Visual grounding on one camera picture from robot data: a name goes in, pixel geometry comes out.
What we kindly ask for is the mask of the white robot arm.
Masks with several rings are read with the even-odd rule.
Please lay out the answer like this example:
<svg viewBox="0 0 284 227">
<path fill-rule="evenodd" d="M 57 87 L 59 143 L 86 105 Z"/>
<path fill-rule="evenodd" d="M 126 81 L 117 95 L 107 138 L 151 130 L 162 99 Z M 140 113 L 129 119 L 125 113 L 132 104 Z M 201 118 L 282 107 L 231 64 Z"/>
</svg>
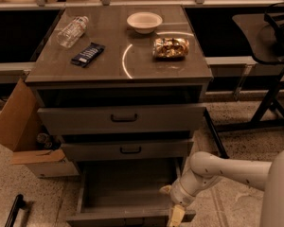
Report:
<svg viewBox="0 0 284 227">
<path fill-rule="evenodd" d="M 271 162 L 223 159 L 204 151 L 194 153 L 186 172 L 160 189 L 172 201 L 167 227 L 179 227 L 197 195 L 221 177 L 264 192 L 259 227 L 284 227 L 284 150 Z"/>
</svg>

